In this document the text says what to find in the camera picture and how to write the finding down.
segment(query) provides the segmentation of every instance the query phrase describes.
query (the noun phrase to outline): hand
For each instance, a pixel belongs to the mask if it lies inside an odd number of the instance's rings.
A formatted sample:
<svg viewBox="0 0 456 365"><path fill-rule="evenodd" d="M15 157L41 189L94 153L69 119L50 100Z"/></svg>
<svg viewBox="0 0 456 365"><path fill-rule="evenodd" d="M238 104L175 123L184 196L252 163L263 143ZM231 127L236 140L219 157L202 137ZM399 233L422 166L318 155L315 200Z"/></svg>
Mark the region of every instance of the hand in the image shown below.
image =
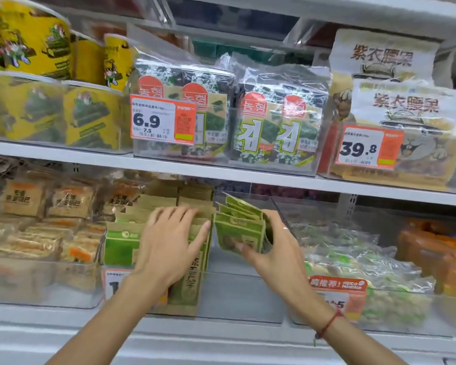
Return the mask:
<svg viewBox="0 0 456 365"><path fill-rule="evenodd" d="M269 218L274 232L274 244L269 253L261 254L238 243L247 263L251 264L274 292L295 307L304 287L310 289L304 257L297 239L289 232L275 210L262 210Z"/></svg>
<svg viewBox="0 0 456 365"><path fill-rule="evenodd" d="M139 255L132 279L152 282L159 296L183 277L198 256L210 232L210 222L201 227L193 242L188 233L197 210L188 206L157 208L140 237Z"/></svg>

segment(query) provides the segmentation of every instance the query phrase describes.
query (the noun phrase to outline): price 6.9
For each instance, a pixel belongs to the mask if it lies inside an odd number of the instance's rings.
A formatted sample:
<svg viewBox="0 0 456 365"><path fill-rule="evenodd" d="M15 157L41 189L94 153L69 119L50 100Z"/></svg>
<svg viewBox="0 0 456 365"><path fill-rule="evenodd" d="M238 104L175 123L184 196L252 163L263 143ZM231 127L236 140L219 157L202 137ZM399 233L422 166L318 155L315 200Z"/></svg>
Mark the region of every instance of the price 6.9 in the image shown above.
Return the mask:
<svg viewBox="0 0 456 365"><path fill-rule="evenodd" d="M377 145L372 144L370 145L370 148L365 152L365 146L360 143L353 143L353 142L346 142L343 141L341 143L341 151L339 152L340 155L342 156L348 156L351 154L351 156L354 157L359 157L365 153L365 155L368 155L368 153L374 154L377 152Z"/></svg>
<svg viewBox="0 0 456 365"><path fill-rule="evenodd" d="M145 122L143 120L143 114L136 113L134 115L134 124L137 126L145 126L150 128L157 128L160 125L160 118L157 115L151 115L149 118L149 122Z"/></svg>

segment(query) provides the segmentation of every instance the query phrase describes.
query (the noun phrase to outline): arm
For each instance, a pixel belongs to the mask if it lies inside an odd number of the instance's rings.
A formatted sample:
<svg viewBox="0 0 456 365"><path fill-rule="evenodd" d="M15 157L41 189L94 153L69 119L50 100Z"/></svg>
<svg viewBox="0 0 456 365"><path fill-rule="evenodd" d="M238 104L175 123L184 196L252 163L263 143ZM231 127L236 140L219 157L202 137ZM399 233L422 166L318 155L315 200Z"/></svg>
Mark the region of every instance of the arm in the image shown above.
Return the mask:
<svg viewBox="0 0 456 365"><path fill-rule="evenodd" d="M253 265L268 286L293 307L316 332L333 318L330 306L309 285L297 240L286 228L279 213L264 210L274 231L274 245L267 254L259 254L248 245L239 244L245 260ZM348 364L406 365L400 357L385 348L343 317L336 318L327 329L324 339Z"/></svg>
<svg viewBox="0 0 456 365"><path fill-rule="evenodd" d="M134 271L115 295L46 365L108 365L166 289L178 281L196 258L210 231L209 222L188 244L196 214L188 207L156 209L140 239Z"/></svg>

